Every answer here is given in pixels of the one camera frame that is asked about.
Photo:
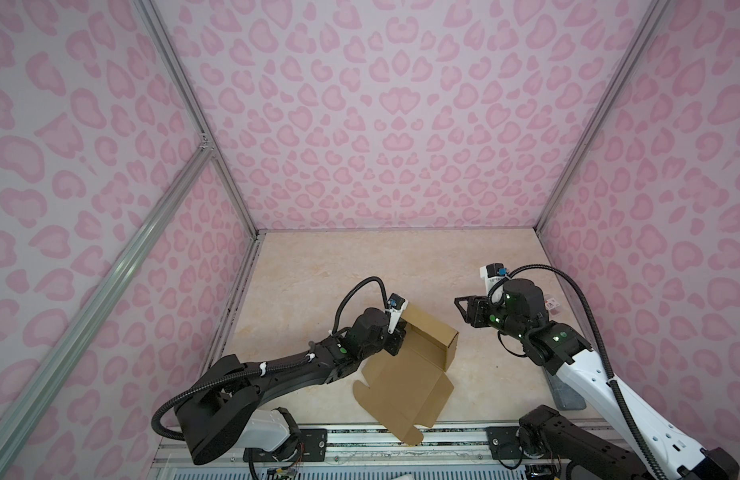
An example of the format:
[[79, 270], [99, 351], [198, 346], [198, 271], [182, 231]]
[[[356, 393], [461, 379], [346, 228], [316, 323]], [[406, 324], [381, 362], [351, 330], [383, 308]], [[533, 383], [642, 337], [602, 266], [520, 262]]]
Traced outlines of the brown cardboard box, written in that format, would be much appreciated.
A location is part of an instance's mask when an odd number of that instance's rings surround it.
[[455, 358], [458, 331], [422, 308], [402, 314], [406, 337], [397, 355], [382, 351], [366, 362], [352, 386], [357, 403], [407, 446], [424, 440], [446, 406], [454, 385], [447, 370]]

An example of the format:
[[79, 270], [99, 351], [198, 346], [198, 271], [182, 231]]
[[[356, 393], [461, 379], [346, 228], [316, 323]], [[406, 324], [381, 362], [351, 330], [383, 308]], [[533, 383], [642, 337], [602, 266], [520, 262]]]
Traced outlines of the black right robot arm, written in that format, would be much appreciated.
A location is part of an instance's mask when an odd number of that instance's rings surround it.
[[520, 342], [522, 357], [576, 391], [628, 444], [621, 448], [541, 405], [519, 420], [519, 451], [558, 455], [601, 479], [736, 479], [738, 462], [671, 424], [606, 366], [568, 324], [551, 320], [542, 290], [504, 277], [484, 296], [457, 297], [463, 320]]

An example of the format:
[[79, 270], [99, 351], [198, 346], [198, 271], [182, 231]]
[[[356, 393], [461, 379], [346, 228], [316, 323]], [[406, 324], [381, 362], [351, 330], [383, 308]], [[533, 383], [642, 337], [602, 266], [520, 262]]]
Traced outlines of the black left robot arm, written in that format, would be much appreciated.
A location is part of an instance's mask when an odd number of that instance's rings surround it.
[[152, 427], [161, 425], [164, 412], [173, 411], [180, 431], [168, 436], [186, 444], [196, 465], [216, 460], [239, 442], [287, 452], [299, 434], [296, 422], [283, 408], [259, 408], [297, 390], [342, 380], [381, 351], [396, 355], [406, 336], [403, 311], [368, 308], [352, 326], [288, 357], [242, 363], [236, 355], [227, 355], [166, 402], [154, 414]]

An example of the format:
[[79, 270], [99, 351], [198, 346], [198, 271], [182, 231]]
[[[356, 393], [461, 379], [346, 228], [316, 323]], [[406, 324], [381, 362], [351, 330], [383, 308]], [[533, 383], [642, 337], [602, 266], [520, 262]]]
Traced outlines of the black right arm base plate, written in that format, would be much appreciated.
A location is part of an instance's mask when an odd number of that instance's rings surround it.
[[489, 426], [485, 429], [493, 460], [509, 467], [521, 465], [526, 458], [520, 441], [519, 426]]

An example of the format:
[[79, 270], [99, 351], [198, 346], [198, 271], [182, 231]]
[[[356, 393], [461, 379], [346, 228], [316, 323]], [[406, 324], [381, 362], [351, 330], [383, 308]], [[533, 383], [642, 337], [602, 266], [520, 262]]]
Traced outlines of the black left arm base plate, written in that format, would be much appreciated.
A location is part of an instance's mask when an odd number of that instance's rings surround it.
[[323, 428], [302, 429], [292, 440], [286, 440], [274, 452], [259, 448], [245, 449], [243, 460], [254, 463], [323, 462], [326, 457], [328, 430]]

